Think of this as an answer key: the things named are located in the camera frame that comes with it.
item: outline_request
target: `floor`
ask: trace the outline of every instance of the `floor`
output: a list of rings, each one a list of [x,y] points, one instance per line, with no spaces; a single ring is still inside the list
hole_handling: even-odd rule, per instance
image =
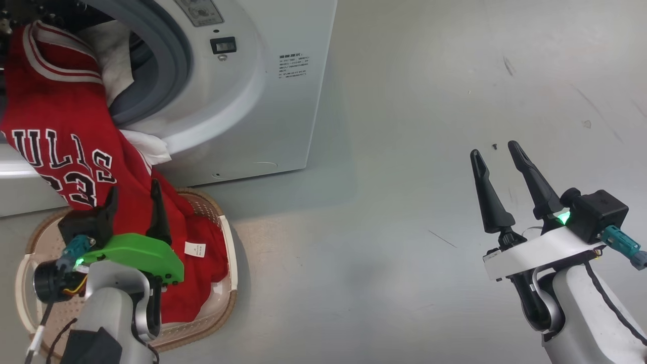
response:
[[[558,193],[604,188],[647,242],[647,38],[641,0],[340,0],[307,169],[204,187],[238,248],[225,326],[163,363],[546,364],[514,288],[488,280],[468,153],[517,230],[538,223],[505,147]],[[47,213],[0,220],[0,282]],[[644,273],[594,262],[647,327]],[[6,362],[28,345],[0,297]]]

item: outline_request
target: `basketball jersey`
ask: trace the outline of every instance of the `basketball jersey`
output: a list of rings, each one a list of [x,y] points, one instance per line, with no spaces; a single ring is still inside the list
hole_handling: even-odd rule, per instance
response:
[[[194,215],[162,176],[151,177],[156,172],[146,158],[115,127],[90,46],[37,21],[14,32],[5,70],[8,105],[0,131],[72,208],[103,205],[117,186],[114,234],[145,235],[152,178],[160,180],[171,247],[185,271],[185,281],[162,294],[162,322],[192,321],[211,282],[227,274],[222,232]],[[204,258],[184,254],[188,236],[207,245]]]

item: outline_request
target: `yellow wire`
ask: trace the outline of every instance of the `yellow wire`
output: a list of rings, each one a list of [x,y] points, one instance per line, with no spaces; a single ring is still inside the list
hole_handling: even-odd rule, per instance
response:
[[[65,288],[63,290],[63,293],[65,293],[66,295],[72,295],[72,296],[76,295],[81,290],[81,288],[83,288],[83,286],[85,285],[85,281],[87,281],[87,275],[85,275],[85,277],[81,281],[81,284],[79,284],[79,286],[77,288],[75,288],[74,291],[71,291],[71,290],[68,290],[67,288]]]

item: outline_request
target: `white cloth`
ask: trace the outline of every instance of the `white cloth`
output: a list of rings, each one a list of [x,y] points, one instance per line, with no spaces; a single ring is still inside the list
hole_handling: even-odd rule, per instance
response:
[[[140,133],[139,131],[120,130],[124,137],[141,154],[146,163],[150,166],[161,165],[171,160],[166,143],[152,135]]]
[[[77,36],[94,49],[110,106],[135,81],[130,68],[130,29],[113,20],[83,29]]]

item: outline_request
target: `warning label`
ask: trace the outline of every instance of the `warning label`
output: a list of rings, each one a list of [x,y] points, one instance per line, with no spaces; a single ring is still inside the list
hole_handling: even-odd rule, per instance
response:
[[[284,54],[279,57],[279,79],[306,75],[310,57],[303,53]]]

